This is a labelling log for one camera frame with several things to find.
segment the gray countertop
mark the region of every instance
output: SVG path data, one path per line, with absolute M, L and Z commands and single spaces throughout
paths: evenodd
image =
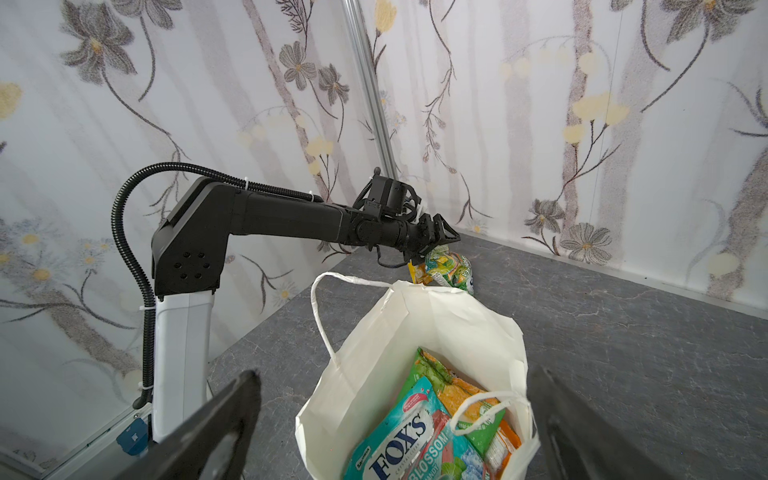
M 530 366 L 551 369 L 656 462 L 678 478 L 765 478 L 768 321 L 486 240 L 455 247 L 472 262 L 476 298 L 521 327 Z M 334 270 L 409 280 L 364 249 Z M 319 309 L 335 348 L 381 295 L 323 280 Z M 294 417 L 328 361 L 306 289 L 210 364 L 214 392 L 245 369 L 261 375 L 245 478 L 310 478 Z M 527 478 L 548 478 L 541 451 Z

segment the metal pole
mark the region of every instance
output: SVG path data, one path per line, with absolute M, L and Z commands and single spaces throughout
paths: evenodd
M 371 128 L 373 130 L 373 137 L 376 139 L 376 146 L 379 149 L 382 169 L 387 177 L 396 179 L 395 156 L 392 154 L 392 145 L 389 143 L 389 132 L 386 119 L 384 118 L 381 97 L 379 96 L 376 73 L 373 70 L 370 43 L 366 34 L 360 3 L 358 0 L 342 0 L 342 5 L 344 7 L 347 30 L 349 31 L 349 40 L 352 42 L 352 48 L 357 60 L 357 70 L 362 79 L 363 94 L 366 97 L 368 113 L 373 123 Z

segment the paper bag handle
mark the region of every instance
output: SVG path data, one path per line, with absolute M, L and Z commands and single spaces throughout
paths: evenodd
M 480 400 L 502 399 L 502 398 L 505 398 L 506 400 L 504 400 L 503 402 L 499 402 L 499 404 L 497 405 L 492 406 L 467 429 L 462 429 L 462 430 L 456 429 L 456 426 L 458 425 L 458 419 L 462 416 L 464 412 L 467 411 L 470 405 L 476 402 L 479 402 Z M 451 433 L 453 435 L 467 435 L 468 433 L 474 432 L 475 430 L 480 428 L 480 426 L 483 423 L 496 417 L 496 414 L 499 413 L 501 410 L 510 407 L 512 405 L 512 402 L 514 401 L 523 402 L 526 405 L 530 405 L 530 402 L 528 401 L 528 399 L 526 399 L 524 396 L 520 395 L 517 392 L 509 392 L 509 391 L 483 392 L 483 393 L 478 393 L 476 395 L 469 397 L 464 402 L 462 402 L 458 410 L 456 410 L 456 414 L 454 414 L 453 417 L 451 417 L 451 422 L 449 423 L 451 428 Z M 502 475 L 502 478 L 517 478 L 519 475 L 521 475 L 522 472 L 528 467 L 528 464 L 531 463 L 533 456 L 536 455 L 536 452 L 538 451 L 539 446 L 541 446 L 541 442 L 539 442 L 539 439 L 538 439 L 538 429 L 537 429 L 537 432 L 533 435 L 533 437 L 531 437 L 530 440 L 523 442 L 523 444 L 520 445 L 520 448 L 515 450 L 515 453 L 512 455 L 512 458 L 510 459 L 509 463 L 504 469 L 504 474 Z
M 326 349 L 328 350 L 328 353 L 331 355 L 331 360 L 333 361 L 333 364 L 336 365 L 336 367 L 338 367 L 339 360 L 336 358 L 336 352 L 333 351 L 333 347 L 331 346 L 331 342 L 328 340 L 328 336 L 326 335 L 326 331 L 323 328 L 323 324 L 320 322 L 320 314 L 317 311 L 317 295 L 315 294 L 315 289 L 317 288 L 317 284 L 320 283 L 320 280 L 324 276 L 334 276 L 339 280 L 344 280 L 345 282 L 348 282 L 348 283 L 357 283 L 358 285 L 383 286 L 385 288 L 390 288 L 392 284 L 387 282 L 376 282 L 373 280 L 365 280 L 362 278 L 358 278 L 356 276 L 347 276 L 347 275 L 342 275 L 341 273 L 336 273 L 336 272 L 323 272 L 320 275 L 318 275 L 317 278 L 315 279 L 314 283 L 312 284 L 312 289 L 310 290 L 310 302 L 312 303 L 312 313 L 315 315 L 315 322 L 317 323 L 317 329 L 320 331 L 320 336 L 323 338 L 323 343 L 326 344 Z

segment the floral wallpaper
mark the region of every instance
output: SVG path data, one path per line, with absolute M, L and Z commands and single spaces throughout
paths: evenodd
M 42 477 L 121 417 L 141 380 L 141 295 L 110 238 L 114 195 L 160 161 L 354 201 L 379 165 L 341 4 L 3 2 L 0 11 L 0 460 Z M 406 123 L 391 108 L 398 125 Z M 150 238 L 195 180 L 128 202 Z M 233 237 L 220 355 L 350 250 Z
M 768 5 L 376 0 L 402 177 L 491 239 L 768 308 Z

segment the candy bag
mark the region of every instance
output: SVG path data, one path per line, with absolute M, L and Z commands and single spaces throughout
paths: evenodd
M 467 439 L 451 433 L 450 421 L 422 377 L 358 445 L 344 480 L 492 480 Z
M 447 245 L 438 245 L 427 253 L 424 263 L 408 264 L 413 283 L 429 285 L 435 281 L 440 286 L 452 286 L 475 295 L 472 281 L 472 265 L 460 253 L 449 252 Z
M 419 348 L 398 400 L 402 399 L 422 377 L 430 380 L 435 388 L 435 394 L 450 415 L 454 415 L 466 399 L 485 391 L 459 378 L 434 356 Z M 458 421 L 458 429 L 469 427 L 483 413 L 497 404 L 497 399 L 487 399 L 471 405 Z M 504 471 L 511 454 L 521 445 L 520 438 L 504 420 L 503 410 L 496 414 L 493 421 L 486 422 L 465 437 L 496 475 Z

